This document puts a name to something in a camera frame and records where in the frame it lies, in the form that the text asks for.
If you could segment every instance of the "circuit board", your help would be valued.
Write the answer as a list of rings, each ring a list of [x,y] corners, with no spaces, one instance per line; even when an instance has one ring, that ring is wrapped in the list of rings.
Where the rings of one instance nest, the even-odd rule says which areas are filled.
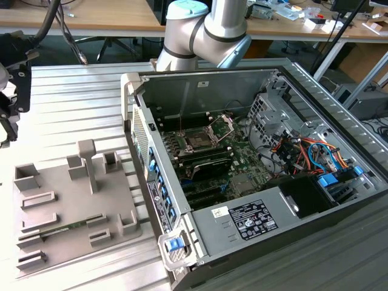
[[[194,209],[255,193],[262,190],[266,182],[271,179],[271,174],[245,137],[243,128],[231,122],[232,131],[222,120],[212,124],[212,134],[219,142],[209,138],[209,127],[162,133],[162,139],[172,163],[177,160],[177,156],[188,157],[194,153],[197,156],[201,153],[205,155],[211,149],[229,150],[227,159],[232,161],[227,171],[220,175],[211,174],[209,178],[201,181],[192,180],[190,173],[182,170],[182,164],[175,164],[182,189]]]

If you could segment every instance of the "blue latch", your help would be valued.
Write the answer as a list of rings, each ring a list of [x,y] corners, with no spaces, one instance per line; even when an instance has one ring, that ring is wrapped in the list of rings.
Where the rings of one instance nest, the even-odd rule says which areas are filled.
[[[173,238],[169,241],[166,241],[166,247],[170,253],[170,252],[173,252],[174,250],[179,250],[185,247],[185,245],[182,238]]]
[[[156,161],[153,159],[150,161],[150,165],[148,166],[148,169],[150,171],[154,171],[155,170],[155,166],[156,166]]]
[[[318,182],[322,185],[322,187],[328,187],[335,183],[338,183],[338,180],[336,177],[334,177],[333,174],[326,174],[319,178]]]
[[[170,206],[171,206],[171,199],[170,199],[170,197],[167,197],[166,198],[166,209],[168,210],[170,208]]]
[[[173,208],[170,209],[170,217],[171,217],[171,220],[174,220],[175,219],[175,210]]]
[[[167,189],[165,186],[162,186],[162,198],[165,199],[167,197]]]
[[[358,175],[361,176],[364,173],[364,170],[360,166],[355,166],[354,167],[354,172]]]
[[[158,182],[160,183],[161,186],[164,184],[162,176],[159,176]]]

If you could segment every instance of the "wooden desk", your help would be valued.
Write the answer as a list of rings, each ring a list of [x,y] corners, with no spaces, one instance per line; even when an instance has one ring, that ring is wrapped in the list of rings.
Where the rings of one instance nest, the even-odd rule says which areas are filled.
[[[164,27],[159,25],[146,0],[77,0],[69,6],[76,17],[66,17],[66,23],[75,36],[164,36]],[[332,12],[320,4],[313,3],[312,0],[307,0],[300,6],[319,7],[325,18],[331,18]],[[0,33],[23,30],[26,35],[33,35],[40,28],[45,14],[44,8],[31,7],[16,0],[12,9],[0,10]],[[325,59],[314,76],[316,79],[323,75],[345,43],[388,43],[388,36],[374,34],[363,27],[362,21],[354,22],[355,26],[347,29]],[[302,19],[291,21],[277,14],[274,14],[273,20],[248,19],[248,33],[252,39],[288,41],[327,41],[329,35],[322,30],[307,29]],[[61,34],[56,23],[53,24],[49,34]]]

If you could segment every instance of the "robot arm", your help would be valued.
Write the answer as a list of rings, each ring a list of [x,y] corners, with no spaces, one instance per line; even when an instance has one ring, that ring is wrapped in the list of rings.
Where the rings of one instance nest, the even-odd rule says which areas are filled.
[[[23,32],[0,35],[0,124],[7,136],[0,140],[0,147],[8,146],[18,138],[19,114],[30,110],[31,68],[29,60],[39,56],[33,49],[45,38],[53,23],[61,0],[52,0],[39,32],[23,38]],[[16,89],[6,96],[2,91],[11,82]]]
[[[210,13],[202,2],[173,1],[156,70],[194,70],[197,56],[221,69],[236,66],[251,42],[246,9],[247,0],[213,0]]]

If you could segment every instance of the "motherboard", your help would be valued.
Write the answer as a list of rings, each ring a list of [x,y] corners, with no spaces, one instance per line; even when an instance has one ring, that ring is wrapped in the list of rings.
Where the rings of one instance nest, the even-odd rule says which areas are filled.
[[[258,192],[271,179],[245,130],[227,115],[219,115],[208,126],[162,132],[167,153],[193,209]]]

